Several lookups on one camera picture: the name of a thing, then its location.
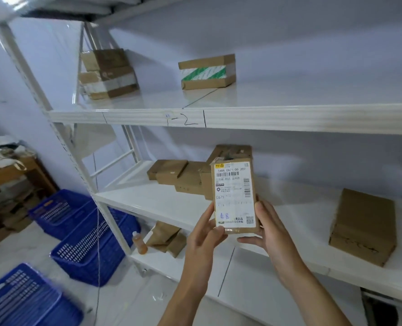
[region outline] white shipping label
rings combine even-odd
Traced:
[[[216,225],[255,228],[251,165],[248,161],[215,165]]]

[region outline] vertical barcode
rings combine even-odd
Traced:
[[[243,190],[245,192],[245,198],[251,197],[251,184],[249,182],[249,178],[243,179]]]

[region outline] wooden table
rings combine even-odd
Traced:
[[[0,168],[0,186],[25,175],[35,187],[42,188],[48,197],[59,190],[38,159],[25,157],[20,158],[19,161],[26,166],[26,170],[18,170],[13,165]]]

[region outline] blue crate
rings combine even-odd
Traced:
[[[112,208],[109,210],[128,245],[131,246],[133,231],[141,231],[138,221],[133,215]],[[98,278],[97,232],[100,246],[100,279]],[[124,251],[103,216],[95,209],[52,250],[50,257],[70,278],[101,287],[106,285],[114,274],[124,258]]]
[[[31,209],[29,215],[45,233],[62,240],[94,209],[90,197],[60,190]]]
[[[0,326],[78,326],[83,313],[27,264],[0,279]]]

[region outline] wall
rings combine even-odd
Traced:
[[[54,107],[73,107],[79,24],[17,19],[11,27]],[[119,23],[111,34],[130,50],[144,93],[179,89],[178,61],[225,53],[236,54],[238,81],[402,76],[402,0],[188,0]],[[82,190],[1,47],[0,133],[34,147],[61,187]],[[402,136],[161,127],[135,133],[144,158],[205,160],[216,143],[247,143],[260,175],[402,195]],[[121,137],[96,153],[98,168],[126,148]],[[93,159],[85,162],[93,171]]]

